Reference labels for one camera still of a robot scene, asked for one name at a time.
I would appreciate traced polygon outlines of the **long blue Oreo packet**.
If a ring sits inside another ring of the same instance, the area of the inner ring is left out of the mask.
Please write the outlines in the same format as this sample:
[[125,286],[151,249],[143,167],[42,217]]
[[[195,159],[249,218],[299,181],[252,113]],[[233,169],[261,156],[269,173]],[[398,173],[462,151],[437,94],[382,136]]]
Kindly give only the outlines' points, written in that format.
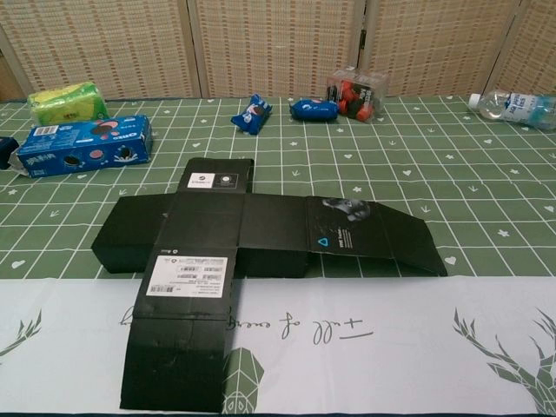
[[231,122],[241,131],[256,136],[260,133],[271,112],[272,106],[260,95],[253,94],[247,108],[241,114],[232,116]]

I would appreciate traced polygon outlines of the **rounded blue Oreo packet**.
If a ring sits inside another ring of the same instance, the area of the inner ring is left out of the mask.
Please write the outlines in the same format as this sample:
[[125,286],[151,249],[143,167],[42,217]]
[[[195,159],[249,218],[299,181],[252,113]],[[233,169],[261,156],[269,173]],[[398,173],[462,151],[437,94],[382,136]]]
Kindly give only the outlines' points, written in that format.
[[339,114],[336,102],[316,99],[301,99],[290,105],[289,110],[295,120],[304,122],[328,122],[335,120]]

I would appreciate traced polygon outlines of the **green checked tablecloth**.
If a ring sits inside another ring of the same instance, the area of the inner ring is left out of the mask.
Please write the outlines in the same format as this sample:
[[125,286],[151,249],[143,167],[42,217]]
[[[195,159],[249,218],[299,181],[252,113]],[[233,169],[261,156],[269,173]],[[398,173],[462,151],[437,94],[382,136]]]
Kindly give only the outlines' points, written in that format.
[[297,122],[272,100],[129,99],[153,158],[29,179],[0,171],[0,416],[119,414],[139,275],[91,244],[116,201],[173,192],[196,156],[251,158],[256,193],[375,200],[424,219],[447,268],[314,255],[304,279],[243,279],[226,328],[228,413],[556,415],[556,133],[458,96],[393,98],[371,124]]

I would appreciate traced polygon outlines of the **clear plastic water bottle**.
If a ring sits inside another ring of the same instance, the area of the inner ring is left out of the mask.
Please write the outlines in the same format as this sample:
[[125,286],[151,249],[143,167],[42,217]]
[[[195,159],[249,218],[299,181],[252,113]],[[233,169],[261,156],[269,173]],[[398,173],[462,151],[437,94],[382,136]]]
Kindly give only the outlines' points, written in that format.
[[470,95],[468,107],[489,120],[515,122],[540,130],[556,129],[556,96],[493,90]]

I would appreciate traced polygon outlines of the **clear box with red items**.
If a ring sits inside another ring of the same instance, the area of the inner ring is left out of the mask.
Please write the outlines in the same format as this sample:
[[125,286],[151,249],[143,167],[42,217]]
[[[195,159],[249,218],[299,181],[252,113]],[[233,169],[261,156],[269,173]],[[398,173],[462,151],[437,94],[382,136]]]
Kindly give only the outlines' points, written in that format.
[[327,78],[327,99],[338,104],[341,115],[371,122],[382,113],[388,85],[388,74],[346,67]]

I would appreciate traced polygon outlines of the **dark blue small carton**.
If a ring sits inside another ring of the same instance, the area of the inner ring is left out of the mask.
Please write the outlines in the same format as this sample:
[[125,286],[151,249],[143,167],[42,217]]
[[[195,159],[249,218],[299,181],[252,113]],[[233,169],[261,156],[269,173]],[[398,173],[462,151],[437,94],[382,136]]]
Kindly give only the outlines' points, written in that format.
[[0,170],[9,168],[10,155],[18,148],[17,140],[9,136],[0,136]]

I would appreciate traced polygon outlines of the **blue Oreo cookie box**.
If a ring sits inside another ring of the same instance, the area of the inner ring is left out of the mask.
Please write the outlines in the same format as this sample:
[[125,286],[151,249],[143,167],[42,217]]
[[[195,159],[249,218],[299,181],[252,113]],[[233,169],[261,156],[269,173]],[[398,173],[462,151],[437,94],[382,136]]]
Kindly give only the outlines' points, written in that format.
[[10,159],[40,178],[146,163],[151,149],[149,119],[132,115],[35,127]]

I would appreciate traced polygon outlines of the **woven folding screen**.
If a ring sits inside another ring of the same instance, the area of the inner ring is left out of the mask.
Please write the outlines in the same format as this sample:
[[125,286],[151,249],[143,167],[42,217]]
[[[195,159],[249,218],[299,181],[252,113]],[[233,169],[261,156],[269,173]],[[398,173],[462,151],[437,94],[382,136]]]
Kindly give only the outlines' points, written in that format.
[[91,81],[108,99],[556,93],[556,0],[0,0],[0,100]]

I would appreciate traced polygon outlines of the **black paper box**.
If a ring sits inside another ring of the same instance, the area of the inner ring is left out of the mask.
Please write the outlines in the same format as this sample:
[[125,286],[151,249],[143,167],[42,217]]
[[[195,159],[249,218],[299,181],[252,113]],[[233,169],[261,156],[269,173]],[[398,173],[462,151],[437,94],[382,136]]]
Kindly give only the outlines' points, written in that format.
[[124,196],[92,249],[143,275],[121,407],[217,412],[237,276],[302,278],[310,254],[388,259],[443,276],[424,221],[378,202],[256,194],[250,159],[191,159],[170,194]]

